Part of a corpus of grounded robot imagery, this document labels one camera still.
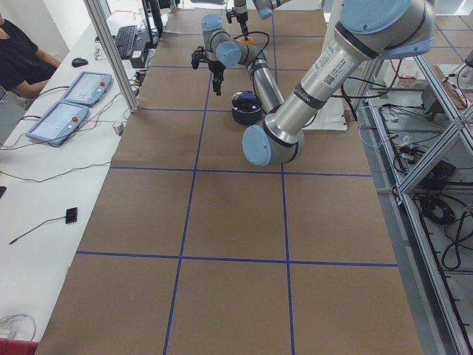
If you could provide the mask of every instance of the computer mouse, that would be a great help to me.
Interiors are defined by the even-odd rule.
[[[86,64],[88,64],[88,63],[89,63],[89,61],[87,61],[87,60],[84,59],[84,58],[74,58],[74,59],[72,60],[72,66],[73,66],[74,68],[82,67],[83,65],[86,65]]]

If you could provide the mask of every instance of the keyboard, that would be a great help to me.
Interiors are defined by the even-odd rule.
[[[137,26],[130,25],[120,27],[115,36],[115,44],[120,54],[120,58],[128,59],[132,57],[133,44],[135,43],[135,36],[137,34]]]

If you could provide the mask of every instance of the blue tablet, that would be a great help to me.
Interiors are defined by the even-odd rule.
[[[28,138],[61,145],[86,119],[89,107],[58,101],[27,132]]]
[[[94,106],[112,84],[112,76],[103,72],[81,72],[62,97],[62,101]]]

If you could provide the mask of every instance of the black t-shirt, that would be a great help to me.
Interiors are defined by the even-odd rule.
[[[38,46],[8,20],[1,28],[10,38],[0,39],[0,85],[8,91],[23,81],[34,84],[51,78],[56,68],[35,57]]]

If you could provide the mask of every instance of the white table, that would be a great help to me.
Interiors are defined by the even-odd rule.
[[[122,19],[110,21],[110,30],[116,33]],[[64,59],[44,90],[68,86],[83,71],[109,72],[109,62],[94,59],[95,30],[91,25]],[[89,61],[84,67],[73,68],[71,61],[82,57]],[[135,70],[129,61],[123,61],[131,78]],[[114,82],[102,100],[90,110],[89,117],[99,112],[120,92]],[[38,98],[27,115],[43,115],[64,91],[54,91]],[[111,109],[102,114],[99,124],[91,130],[77,132],[60,147],[37,144],[18,150],[0,151],[0,170],[23,178],[37,180],[51,177],[73,168],[109,162],[115,153],[120,137],[112,123],[124,121],[127,105],[120,95]],[[14,144],[34,120],[23,120],[5,142]],[[32,143],[24,135],[15,146]],[[0,175],[0,186],[7,191],[0,199],[0,318],[11,314],[29,314],[37,325],[35,341],[44,333],[58,298],[78,244],[82,238],[93,206],[108,172],[108,166],[98,166],[72,172],[44,183],[31,183]],[[64,220],[47,223],[9,246],[9,242],[24,232],[55,217],[63,217],[66,209],[78,207],[77,223],[66,225]],[[20,326],[16,339],[30,340],[32,324],[26,319]]]

